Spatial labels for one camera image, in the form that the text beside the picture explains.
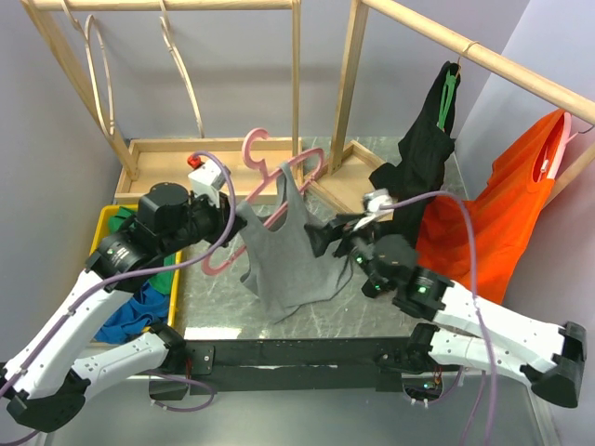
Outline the wooden clothes rack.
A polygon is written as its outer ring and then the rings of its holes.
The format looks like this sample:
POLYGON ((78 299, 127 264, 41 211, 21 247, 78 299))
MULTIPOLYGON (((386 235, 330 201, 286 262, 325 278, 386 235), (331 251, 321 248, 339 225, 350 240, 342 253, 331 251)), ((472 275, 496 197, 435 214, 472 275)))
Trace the wooden clothes rack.
MULTIPOLYGON (((200 10, 288 10, 292 15, 292 135, 289 138, 258 139, 256 154, 274 163, 302 152, 299 136, 300 20, 299 1, 165 1, 171 11, 200 10)), ((119 133, 113 105, 101 103, 91 40, 100 38, 94 17, 80 23, 76 11, 158 11, 158 1, 25 1, 23 8, 45 39, 54 58, 68 77, 101 133, 122 166, 114 200, 136 203, 151 186, 162 181, 187 185, 187 157, 196 150, 222 156, 236 181, 236 192, 244 198, 260 181, 260 174, 245 166, 241 138, 134 138, 125 142, 119 133)))
POLYGON ((578 95, 489 48, 394 1, 353 1, 339 82, 335 124, 330 155, 325 164, 307 176, 313 192, 339 213, 361 209, 363 195, 372 189, 368 180, 382 160, 357 141, 346 141, 350 108, 364 42, 368 12, 402 24, 433 42, 456 52, 487 71, 511 82, 546 102, 570 112, 589 124, 594 123, 594 102, 578 95))

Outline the green garment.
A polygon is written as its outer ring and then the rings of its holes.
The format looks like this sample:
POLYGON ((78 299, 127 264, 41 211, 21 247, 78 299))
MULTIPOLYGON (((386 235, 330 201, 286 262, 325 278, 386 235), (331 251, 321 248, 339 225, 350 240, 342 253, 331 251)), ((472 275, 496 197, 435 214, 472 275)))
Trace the green garment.
MULTIPOLYGON (((122 224, 125 222, 127 218, 130 216, 135 215, 136 212, 128 207, 119 206, 117 208, 116 213, 113 216, 108 218, 108 229, 109 233, 114 233, 120 229, 122 224)), ((171 295, 172 287, 174 281, 174 272, 173 271, 166 271, 160 272, 151 276, 147 283, 153 288, 156 292, 162 295, 171 295)))

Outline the middle beige wooden hanger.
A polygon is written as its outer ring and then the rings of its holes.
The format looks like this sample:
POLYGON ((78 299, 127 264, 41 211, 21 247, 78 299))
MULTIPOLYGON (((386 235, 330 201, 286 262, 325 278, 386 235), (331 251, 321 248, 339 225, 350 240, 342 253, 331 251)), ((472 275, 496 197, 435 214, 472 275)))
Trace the middle beige wooden hanger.
POLYGON ((192 85, 192 80, 191 77, 189 76, 189 73, 187 71, 186 65, 183 61, 183 58, 179 52, 179 49, 176 45, 176 42, 174 40, 174 35, 172 32, 172 28, 171 28, 171 23, 168 17, 168 11, 166 8, 166 4, 164 0, 159 0, 159 7, 161 10, 161 16, 160 16, 160 24, 161 24, 161 29, 162 29, 162 36, 164 38, 164 42, 165 42, 165 46, 172 58, 172 60, 174 61, 178 73, 180 75, 180 78, 185 86, 189 101, 191 103, 191 107, 192 107, 192 112, 194 115, 194 120, 200 135, 200 138, 204 138, 205 137, 205 129, 204 129, 204 124, 203 124, 203 120, 201 117, 201 113, 200 113, 200 108, 199 108, 199 104, 194 92, 194 88, 192 85))

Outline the left wooden clothes rack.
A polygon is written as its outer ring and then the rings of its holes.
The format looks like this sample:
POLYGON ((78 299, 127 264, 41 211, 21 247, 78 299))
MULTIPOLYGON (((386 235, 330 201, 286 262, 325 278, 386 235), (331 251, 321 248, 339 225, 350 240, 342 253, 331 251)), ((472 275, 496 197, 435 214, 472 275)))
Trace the left wooden clothes rack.
MULTIPOLYGON (((171 11, 200 10, 288 10, 292 15, 292 135, 289 138, 258 139, 256 154, 274 163, 302 152, 299 136, 300 20, 299 1, 165 1, 171 11)), ((101 103, 91 40, 100 38, 94 17, 80 23, 76 11, 158 11, 158 1, 25 1, 23 8, 45 39, 54 58, 68 77, 101 133, 122 166, 114 200, 136 203, 151 186, 162 181, 187 185, 187 157, 196 150, 222 156, 236 181, 236 192, 244 198, 260 181, 260 174, 245 166, 241 138, 134 138, 125 142, 119 133, 113 105, 101 103)))

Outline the orange garment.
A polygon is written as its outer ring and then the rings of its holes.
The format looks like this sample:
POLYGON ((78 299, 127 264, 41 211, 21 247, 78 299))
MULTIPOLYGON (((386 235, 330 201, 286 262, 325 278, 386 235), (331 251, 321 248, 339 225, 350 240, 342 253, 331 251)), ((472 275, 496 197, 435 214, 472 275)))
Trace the orange garment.
MULTIPOLYGON (((480 297, 503 302, 512 274, 523 255, 555 179, 535 183, 536 158, 554 131, 563 110, 553 111, 530 127, 492 164, 482 193, 467 201, 475 234, 480 297)), ((470 286, 469 239, 454 201, 440 196, 426 207, 416 250, 419 263, 470 286)))

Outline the blue garment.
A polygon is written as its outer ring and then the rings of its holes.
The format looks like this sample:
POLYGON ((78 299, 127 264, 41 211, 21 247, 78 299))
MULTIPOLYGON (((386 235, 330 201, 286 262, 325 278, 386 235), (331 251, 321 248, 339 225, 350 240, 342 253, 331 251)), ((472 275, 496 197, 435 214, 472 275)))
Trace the blue garment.
POLYGON ((99 328, 94 340, 111 345, 121 345, 140 335, 149 325, 166 321, 169 294, 162 294, 149 282, 117 309, 99 328))

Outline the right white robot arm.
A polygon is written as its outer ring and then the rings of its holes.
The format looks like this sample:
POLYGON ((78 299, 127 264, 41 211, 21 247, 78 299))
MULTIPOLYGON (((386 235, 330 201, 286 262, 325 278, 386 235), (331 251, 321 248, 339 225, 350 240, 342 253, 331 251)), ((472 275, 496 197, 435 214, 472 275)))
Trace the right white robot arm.
POLYGON ((304 229, 315 256, 352 260, 367 277, 364 295, 390 293, 395 307, 418 320, 383 365, 410 374, 440 366, 481 370, 514 379, 551 404, 577 407, 587 358, 583 326, 534 320, 476 296, 420 266, 403 236, 380 235, 361 215, 304 229))

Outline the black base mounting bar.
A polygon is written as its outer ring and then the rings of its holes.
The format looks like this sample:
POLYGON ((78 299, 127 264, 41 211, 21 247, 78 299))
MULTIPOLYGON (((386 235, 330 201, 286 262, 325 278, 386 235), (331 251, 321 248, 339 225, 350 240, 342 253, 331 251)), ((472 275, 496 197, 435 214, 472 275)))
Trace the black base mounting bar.
POLYGON ((399 392, 404 374, 439 368, 430 337, 188 340, 158 367, 223 391, 373 388, 399 392))

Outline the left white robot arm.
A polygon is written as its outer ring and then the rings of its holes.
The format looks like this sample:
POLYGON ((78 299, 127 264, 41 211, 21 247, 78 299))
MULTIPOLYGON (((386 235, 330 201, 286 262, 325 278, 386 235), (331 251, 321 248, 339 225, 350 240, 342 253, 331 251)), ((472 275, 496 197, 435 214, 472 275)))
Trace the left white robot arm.
POLYGON ((85 403, 128 377, 172 374, 187 360, 185 339, 156 321, 148 331, 99 355, 81 357, 104 323, 155 274, 173 271, 167 257, 207 241, 213 249, 240 229, 233 192, 198 195, 159 183, 137 211, 103 238, 64 302, 41 331, 1 369, 1 394, 14 421, 34 432, 54 432, 85 403))

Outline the yellow plastic bin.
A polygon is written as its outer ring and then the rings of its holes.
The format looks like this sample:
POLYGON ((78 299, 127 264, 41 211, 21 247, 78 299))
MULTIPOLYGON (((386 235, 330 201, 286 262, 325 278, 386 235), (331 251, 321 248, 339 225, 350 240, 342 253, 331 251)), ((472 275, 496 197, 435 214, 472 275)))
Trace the yellow plastic bin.
MULTIPOLYGON (((90 246, 89 253, 92 254, 95 249, 99 246, 101 240, 110 234, 109 231, 109 218, 115 216, 117 211, 121 208, 125 207, 132 211, 138 210, 138 205, 136 203, 125 203, 125 204, 110 204, 104 206, 101 211, 99 212, 99 219, 96 225, 93 241, 90 246)), ((180 290, 180 271, 178 269, 173 271, 172 276, 172 285, 171 285, 171 293, 169 299, 169 307, 168 307, 168 314, 167 314, 167 324, 171 327, 174 327, 177 312, 178 312, 178 300, 179 300, 179 290, 180 290)))

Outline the green plastic hanger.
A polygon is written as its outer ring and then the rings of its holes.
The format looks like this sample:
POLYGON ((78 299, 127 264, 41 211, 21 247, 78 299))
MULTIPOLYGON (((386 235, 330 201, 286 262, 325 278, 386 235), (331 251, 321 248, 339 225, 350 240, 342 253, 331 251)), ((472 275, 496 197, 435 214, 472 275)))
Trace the green plastic hanger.
POLYGON ((450 134, 452 132, 452 126, 455 120, 455 102, 456 92, 460 83, 462 66, 461 59, 465 58, 469 50, 478 45, 479 41, 471 41, 466 48, 459 54, 456 61, 456 71, 452 72, 452 63, 446 68, 443 90, 441 94, 440 106, 438 111, 438 118, 436 125, 445 133, 450 134))

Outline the right wooden clothes rack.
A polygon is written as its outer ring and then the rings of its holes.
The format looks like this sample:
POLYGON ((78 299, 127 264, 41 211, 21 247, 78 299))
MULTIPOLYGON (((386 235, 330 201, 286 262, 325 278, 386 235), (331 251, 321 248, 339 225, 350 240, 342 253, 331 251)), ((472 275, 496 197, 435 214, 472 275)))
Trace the right wooden clothes rack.
POLYGON ((456 52, 487 71, 511 82, 546 102, 570 112, 589 124, 594 123, 594 102, 578 95, 489 48, 394 1, 353 1, 339 82, 335 124, 330 155, 325 164, 307 176, 313 192, 339 213, 361 209, 363 195, 372 189, 368 180, 382 160, 357 141, 346 141, 350 108, 364 42, 368 12, 402 24, 433 42, 456 52))

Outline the light pink hanger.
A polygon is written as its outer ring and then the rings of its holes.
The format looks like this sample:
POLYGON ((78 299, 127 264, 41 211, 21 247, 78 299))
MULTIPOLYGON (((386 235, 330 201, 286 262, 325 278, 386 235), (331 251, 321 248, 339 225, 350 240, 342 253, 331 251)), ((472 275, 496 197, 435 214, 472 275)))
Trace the light pink hanger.
POLYGON ((535 160, 532 174, 535 183, 546 178, 555 179, 568 144, 576 137, 587 134, 594 127, 592 125, 588 129, 573 132, 572 121, 571 114, 565 111, 559 122, 554 125, 553 133, 548 136, 535 160))

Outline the grey tank top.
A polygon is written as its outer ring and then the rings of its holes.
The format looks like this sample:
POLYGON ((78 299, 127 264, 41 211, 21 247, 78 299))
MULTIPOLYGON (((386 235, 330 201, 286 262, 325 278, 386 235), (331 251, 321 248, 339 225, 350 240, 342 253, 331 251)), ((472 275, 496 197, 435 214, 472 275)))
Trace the grey tank top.
POLYGON ((353 273, 345 257, 313 254, 304 226, 318 226, 321 221, 306 207, 289 164, 281 164, 281 169, 276 179, 276 204, 285 203, 287 209, 269 228, 264 225, 266 218, 258 216, 248 202, 236 207, 236 215, 246 222, 239 235, 249 260, 241 283, 258 298, 273 323, 304 305, 333 299, 353 273))

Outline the pink plastic hanger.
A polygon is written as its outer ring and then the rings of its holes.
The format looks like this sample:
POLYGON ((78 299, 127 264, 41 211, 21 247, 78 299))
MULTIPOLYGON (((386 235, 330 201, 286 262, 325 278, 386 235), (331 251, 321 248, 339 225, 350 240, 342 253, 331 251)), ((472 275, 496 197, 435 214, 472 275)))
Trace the pink plastic hanger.
MULTIPOLYGON (((253 203, 256 198, 263 192, 267 186, 269 186, 278 176, 283 173, 283 169, 281 167, 276 168, 274 171, 269 171, 267 163, 264 158, 260 160, 256 160, 252 157, 251 149, 252 145, 258 139, 268 139, 269 132, 262 127, 255 128, 251 130, 245 137, 242 145, 242 158, 246 167, 250 170, 256 170, 260 173, 261 181, 258 186, 253 189, 245 198, 245 201, 248 203, 253 203)), ((312 148, 306 151, 302 151, 299 154, 293 156, 287 161, 289 166, 296 166, 304 161, 306 161, 310 157, 315 157, 318 161, 316 167, 311 172, 311 175, 305 180, 303 185, 300 187, 299 192, 301 194, 304 193, 306 188, 319 176, 322 174, 323 166, 324 166, 324 150, 322 148, 312 148)), ((246 247, 242 246, 237 251, 229 256, 227 260, 222 262, 219 266, 213 267, 210 265, 211 256, 207 256, 201 264, 202 272, 208 276, 216 276, 223 272, 226 268, 231 266, 241 255, 245 253, 246 247)))

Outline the black garment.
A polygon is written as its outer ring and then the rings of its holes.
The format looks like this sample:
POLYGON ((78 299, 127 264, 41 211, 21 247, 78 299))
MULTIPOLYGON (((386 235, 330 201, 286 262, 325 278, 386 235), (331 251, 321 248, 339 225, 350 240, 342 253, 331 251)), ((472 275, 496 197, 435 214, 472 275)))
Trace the black garment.
POLYGON ((384 163, 374 170, 369 180, 375 189, 386 189, 390 196, 401 202, 430 191, 439 190, 443 184, 445 163, 454 151, 455 140, 437 125, 443 81, 447 61, 441 67, 418 117, 398 143, 401 161, 384 163))

